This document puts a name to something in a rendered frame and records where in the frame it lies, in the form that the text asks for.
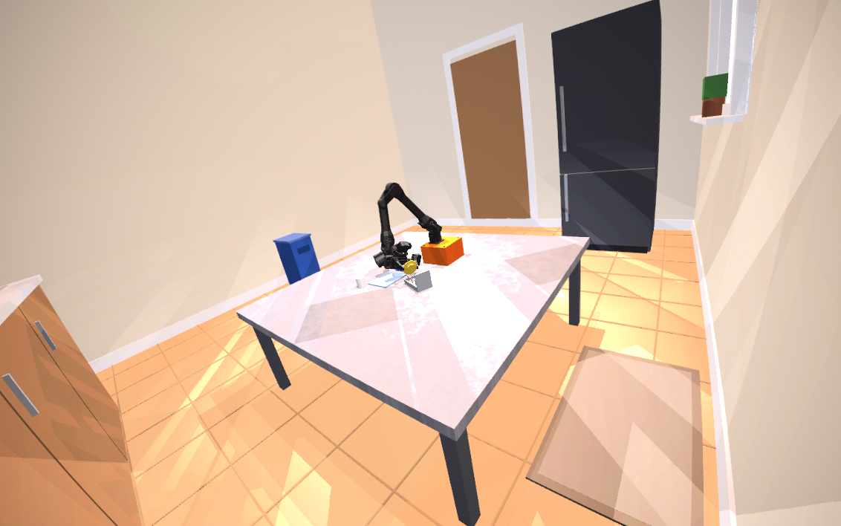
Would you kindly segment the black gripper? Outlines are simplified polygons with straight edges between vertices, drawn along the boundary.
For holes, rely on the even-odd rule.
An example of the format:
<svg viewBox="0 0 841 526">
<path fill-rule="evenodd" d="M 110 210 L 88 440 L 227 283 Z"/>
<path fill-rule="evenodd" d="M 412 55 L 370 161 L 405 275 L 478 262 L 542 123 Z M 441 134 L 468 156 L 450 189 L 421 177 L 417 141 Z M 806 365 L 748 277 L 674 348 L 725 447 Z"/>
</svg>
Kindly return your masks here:
<svg viewBox="0 0 841 526">
<path fill-rule="evenodd" d="M 421 257 L 422 255 L 419 253 L 413 253 L 412 258 L 408 259 L 406 253 L 398 253 L 396 255 L 395 251 L 393 251 L 391 255 L 387 255 L 384 257 L 383 266 L 385 269 L 404 270 L 404 264 L 406 264 L 408 261 L 415 261 L 418 269 L 421 263 Z"/>
</svg>

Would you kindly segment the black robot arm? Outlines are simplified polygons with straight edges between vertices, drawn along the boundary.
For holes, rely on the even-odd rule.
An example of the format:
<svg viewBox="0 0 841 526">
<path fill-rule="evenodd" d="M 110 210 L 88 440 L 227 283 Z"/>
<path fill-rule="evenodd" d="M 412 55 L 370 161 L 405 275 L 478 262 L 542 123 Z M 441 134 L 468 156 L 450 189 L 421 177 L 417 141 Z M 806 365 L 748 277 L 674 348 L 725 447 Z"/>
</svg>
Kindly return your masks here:
<svg viewBox="0 0 841 526">
<path fill-rule="evenodd" d="M 444 239 L 441 238 L 442 226 L 437 224 L 435 219 L 432 219 L 416 207 L 416 205 L 412 202 L 412 199 L 409 199 L 406 194 L 404 194 L 404 191 L 399 184 L 387 183 L 383 194 L 377 201 L 378 209 L 380 210 L 380 249 L 382 251 L 372 256 L 374 257 L 375 264 L 377 264 L 380 268 L 383 266 L 384 257 L 391 255 L 393 251 L 395 251 L 396 255 L 398 253 L 406 253 L 408 255 L 407 251 L 412 249 L 412 243 L 408 241 L 399 241 L 399 243 L 394 244 L 395 240 L 390 228 L 389 212 L 387 207 L 387 204 L 393 198 L 399 199 L 399 201 L 417 217 L 419 220 L 417 224 L 420 224 L 422 228 L 427 230 L 429 234 L 428 244 L 439 244 L 444 241 Z"/>
</svg>

